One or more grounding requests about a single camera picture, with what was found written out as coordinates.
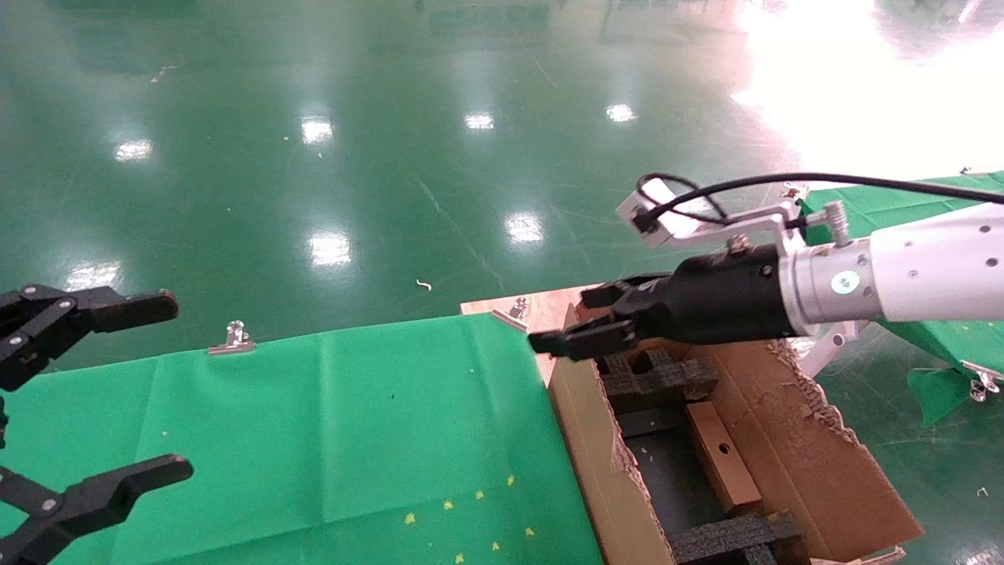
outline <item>metal bracket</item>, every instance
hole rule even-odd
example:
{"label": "metal bracket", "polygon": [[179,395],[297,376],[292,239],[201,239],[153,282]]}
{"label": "metal bracket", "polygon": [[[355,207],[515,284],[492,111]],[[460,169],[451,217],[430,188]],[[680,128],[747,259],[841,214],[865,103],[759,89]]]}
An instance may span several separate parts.
{"label": "metal bracket", "polygon": [[526,297],[520,297],[513,303],[509,312],[502,312],[496,308],[492,311],[492,316],[516,328],[520,332],[528,332],[530,327],[526,324],[526,315],[529,311],[530,302],[526,300]]}
{"label": "metal bracket", "polygon": [[230,355],[231,353],[254,351],[254,348],[255,343],[251,341],[251,336],[244,331],[244,323],[235,320],[227,324],[227,342],[209,348],[209,354],[211,356]]}
{"label": "metal bracket", "polygon": [[962,366],[964,369],[968,369],[976,373],[975,379],[969,381],[969,396],[977,402],[986,402],[987,393],[999,394],[1001,391],[1000,386],[996,381],[1004,382],[1004,375],[1000,374],[993,369],[987,369],[976,363],[970,363],[965,359],[962,360]]}
{"label": "metal bracket", "polygon": [[819,371],[828,365],[830,361],[836,359],[836,356],[843,351],[843,346],[857,341],[858,334],[867,325],[868,322],[866,320],[837,322],[833,324],[833,327],[825,335],[816,340],[812,349],[798,362],[805,376],[815,379]]}

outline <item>green tablecloth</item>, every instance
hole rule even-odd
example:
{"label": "green tablecloth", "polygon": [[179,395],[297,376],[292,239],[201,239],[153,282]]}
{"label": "green tablecloth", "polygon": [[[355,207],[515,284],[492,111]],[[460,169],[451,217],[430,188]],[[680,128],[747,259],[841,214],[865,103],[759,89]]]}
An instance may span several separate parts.
{"label": "green tablecloth", "polygon": [[[50,488],[195,466],[59,564],[602,562],[526,337],[488,315],[42,375],[7,400],[0,462]],[[22,518],[3,506],[0,531]]]}
{"label": "green tablecloth", "polygon": [[[958,176],[931,179],[931,182],[1004,191],[1004,172],[990,175]],[[810,213],[832,200],[842,200],[850,221],[850,235],[863,237],[875,229],[929,218],[938,214],[974,206],[977,202],[854,186],[809,192],[802,210]],[[809,244],[830,241],[824,226],[809,228]],[[969,397],[972,373],[962,369],[970,361],[1004,372],[1004,324],[988,322],[881,322],[888,330],[948,362],[946,371],[919,369],[911,371],[909,383],[924,409],[924,423],[931,426]]]}

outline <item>metal clip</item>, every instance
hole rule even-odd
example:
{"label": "metal clip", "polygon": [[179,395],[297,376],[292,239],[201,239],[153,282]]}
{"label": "metal clip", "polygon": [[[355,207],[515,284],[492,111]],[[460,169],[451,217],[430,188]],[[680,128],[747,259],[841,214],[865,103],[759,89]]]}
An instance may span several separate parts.
{"label": "metal clip", "polygon": [[251,341],[251,336],[244,331],[244,323],[235,320],[227,324],[227,343],[209,348],[209,354],[229,355],[231,353],[244,353],[254,351],[255,343]]}
{"label": "metal clip", "polygon": [[530,302],[526,300],[526,297],[520,297],[513,303],[509,312],[502,312],[496,308],[492,311],[492,316],[521,332],[527,332],[530,329],[530,327],[526,324],[526,315],[529,311]]}
{"label": "metal clip", "polygon": [[993,369],[987,369],[976,363],[970,363],[969,361],[963,360],[962,366],[976,373],[977,378],[969,381],[969,396],[977,402],[986,402],[987,393],[999,394],[1001,391],[1000,386],[997,381],[1004,382],[1004,375],[994,371]]}

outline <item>wooden block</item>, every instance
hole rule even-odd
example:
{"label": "wooden block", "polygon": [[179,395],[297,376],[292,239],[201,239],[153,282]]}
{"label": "wooden block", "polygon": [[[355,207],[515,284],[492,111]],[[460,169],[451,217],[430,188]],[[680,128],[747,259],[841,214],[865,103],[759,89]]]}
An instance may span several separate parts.
{"label": "wooden block", "polygon": [[705,473],[726,514],[734,516],[755,510],[760,503],[760,491],[732,445],[714,405],[711,402],[688,404],[687,419]]}

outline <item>wooden board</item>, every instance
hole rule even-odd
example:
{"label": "wooden board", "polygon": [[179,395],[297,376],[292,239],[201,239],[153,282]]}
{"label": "wooden board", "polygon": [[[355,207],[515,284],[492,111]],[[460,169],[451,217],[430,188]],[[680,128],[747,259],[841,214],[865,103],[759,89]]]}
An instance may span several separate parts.
{"label": "wooden board", "polygon": [[[579,302],[579,293],[592,286],[573,287],[571,289],[560,289],[557,291],[547,291],[545,293],[533,293],[531,295],[520,295],[515,297],[505,297],[502,299],[490,299],[487,301],[474,301],[460,305],[462,314],[483,314],[498,309],[502,312],[509,312],[516,299],[525,297],[529,308],[524,322],[529,327],[530,332],[546,332],[548,330],[559,330],[564,326],[565,314],[568,312],[568,305],[575,305]],[[542,354],[537,356],[537,367],[540,369],[540,376],[547,385],[551,380],[551,372],[554,370],[554,358],[550,355]]]}

